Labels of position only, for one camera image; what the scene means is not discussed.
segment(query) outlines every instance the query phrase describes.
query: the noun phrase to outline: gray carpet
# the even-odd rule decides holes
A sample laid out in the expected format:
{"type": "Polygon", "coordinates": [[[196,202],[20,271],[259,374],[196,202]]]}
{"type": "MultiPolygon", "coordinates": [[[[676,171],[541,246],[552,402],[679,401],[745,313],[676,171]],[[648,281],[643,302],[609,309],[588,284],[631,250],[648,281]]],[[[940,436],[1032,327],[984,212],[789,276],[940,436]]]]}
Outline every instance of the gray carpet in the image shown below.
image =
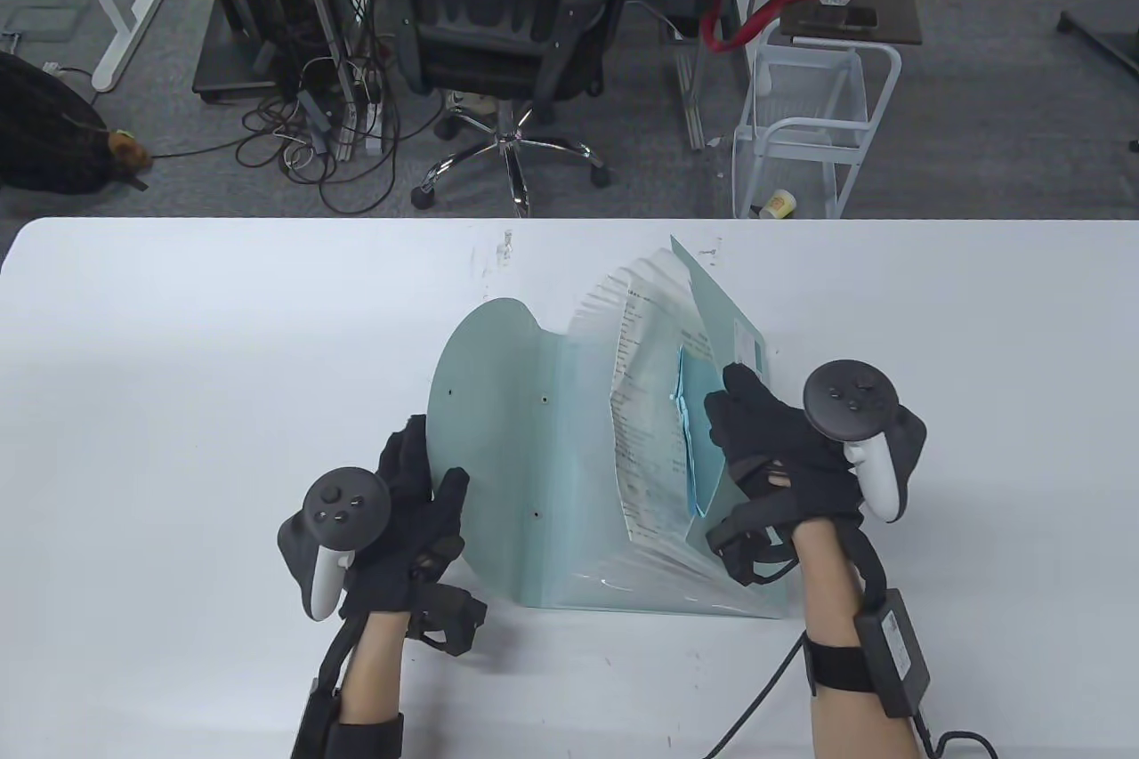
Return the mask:
{"type": "MultiPolygon", "coordinates": [[[[26,2],[0,0],[7,8],[26,2]]],[[[1139,211],[1139,83],[1075,35],[1055,31],[1058,11],[1082,0],[919,0],[926,43],[904,51],[894,101],[847,209],[851,218],[1134,218],[1139,211]]],[[[155,153],[207,148],[241,136],[249,107],[206,107],[190,91],[212,0],[166,0],[120,87],[98,99],[110,125],[133,130],[155,153]]],[[[1139,26],[1139,8],[1136,9],[1139,26]]],[[[93,67],[110,39],[98,6],[73,42],[30,43],[32,63],[93,67]]],[[[729,146],[691,153],[672,71],[672,47],[639,8],[626,10],[606,64],[601,99],[560,105],[557,132],[598,148],[614,170],[608,189],[588,170],[533,154],[524,164],[539,218],[723,218],[729,213],[729,146]]],[[[870,84],[882,68],[869,68],[870,84]]],[[[74,76],[79,91],[85,82],[74,76]]],[[[715,59],[703,104],[708,138],[728,136],[741,104],[737,59],[715,59]]],[[[400,97],[404,128],[434,112],[434,97],[400,97]]],[[[425,215],[408,193],[448,150],[431,132],[403,144],[392,196],[372,215],[425,215]]],[[[261,148],[251,146],[248,157],[261,148]]],[[[366,169],[359,156],[341,177],[366,169]]],[[[339,205],[386,189],[384,166],[329,189],[339,205]]],[[[314,189],[276,169],[241,169],[230,150],[161,161],[150,189],[113,187],[89,198],[0,190],[0,258],[24,222],[41,215],[329,214],[314,189]]],[[[426,215],[511,215],[493,157],[449,177],[426,215]]]]}

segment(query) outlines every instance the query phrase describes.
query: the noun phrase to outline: black bag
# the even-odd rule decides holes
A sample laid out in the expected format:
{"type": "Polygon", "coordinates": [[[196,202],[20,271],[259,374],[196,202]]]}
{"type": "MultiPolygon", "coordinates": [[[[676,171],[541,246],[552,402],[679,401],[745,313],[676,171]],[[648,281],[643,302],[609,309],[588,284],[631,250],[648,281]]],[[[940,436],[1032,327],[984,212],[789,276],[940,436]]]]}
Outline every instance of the black bag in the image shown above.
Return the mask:
{"type": "Polygon", "coordinates": [[[0,185],[84,195],[130,179],[107,137],[99,113],[67,83],[0,51],[0,185]]]}

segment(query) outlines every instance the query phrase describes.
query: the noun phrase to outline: black glove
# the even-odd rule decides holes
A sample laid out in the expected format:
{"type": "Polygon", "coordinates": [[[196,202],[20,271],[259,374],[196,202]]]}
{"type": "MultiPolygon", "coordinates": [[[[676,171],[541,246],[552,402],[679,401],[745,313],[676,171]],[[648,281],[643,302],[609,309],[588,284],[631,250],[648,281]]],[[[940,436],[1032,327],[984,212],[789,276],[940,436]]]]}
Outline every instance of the black glove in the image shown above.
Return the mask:
{"type": "Polygon", "coordinates": [[[469,478],[462,468],[450,470],[432,498],[425,415],[413,415],[407,429],[392,434],[377,474],[391,492],[392,517],[386,531],[357,553],[344,578],[344,619],[416,610],[417,587],[437,581],[464,547],[459,520],[469,478]]]}
{"type": "Polygon", "coordinates": [[[723,392],[705,398],[704,409],[729,474],[753,499],[736,508],[736,521],[770,520],[767,527],[780,537],[808,519],[850,516],[861,522],[862,492],[842,442],[814,430],[802,409],[777,400],[745,365],[728,365],[723,384],[723,392]],[[772,485],[772,475],[785,476],[789,487],[772,485]]]}

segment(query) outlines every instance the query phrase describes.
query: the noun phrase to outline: office chair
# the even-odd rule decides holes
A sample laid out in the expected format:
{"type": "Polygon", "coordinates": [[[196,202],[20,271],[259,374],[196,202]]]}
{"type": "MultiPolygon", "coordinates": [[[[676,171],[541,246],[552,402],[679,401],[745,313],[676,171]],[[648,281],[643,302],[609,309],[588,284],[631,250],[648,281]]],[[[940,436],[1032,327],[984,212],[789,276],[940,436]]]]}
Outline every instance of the office chair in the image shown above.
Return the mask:
{"type": "Polygon", "coordinates": [[[526,125],[552,120],[552,105],[583,91],[600,96],[603,54],[616,35],[625,0],[387,0],[395,26],[395,56],[417,93],[443,88],[498,100],[494,128],[480,116],[450,109],[436,124],[452,140],[465,124],[485,137],[432,166],[411,191],[419,210],[435,203],[443,174],[480,154],[498,150],[519,215],[530,214],[518,148],[549,148],[589,162],[595,186],[608,186],[609,170],[585,144],[557,136],[528,136],[526,125]],[[524,104],[515,109],[515,101],[524,104]]]}

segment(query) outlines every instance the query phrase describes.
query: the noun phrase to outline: forearm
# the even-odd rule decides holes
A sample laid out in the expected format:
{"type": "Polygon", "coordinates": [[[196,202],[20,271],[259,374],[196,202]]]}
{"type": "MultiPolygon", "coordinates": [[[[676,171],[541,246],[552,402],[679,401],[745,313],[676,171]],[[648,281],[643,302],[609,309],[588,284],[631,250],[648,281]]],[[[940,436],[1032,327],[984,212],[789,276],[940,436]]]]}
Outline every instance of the forearm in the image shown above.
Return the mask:
{"type": "MultiPolygon", "coordinates": [[[[829,520],[795,529],[795,552],[803,569],[806,636],[822,646],[860,646],[854,615],[862,588],[829,520]]],[[[877,694],[819,686],[811,704],[817,759],[917,759],[908,720],[886,717],[877,694]]]]}
{"type": "Polygon", "coordinates": [[[371,725],[400,713],[405,613],[372,613],[341,687],[341,724],[371,725]]]}

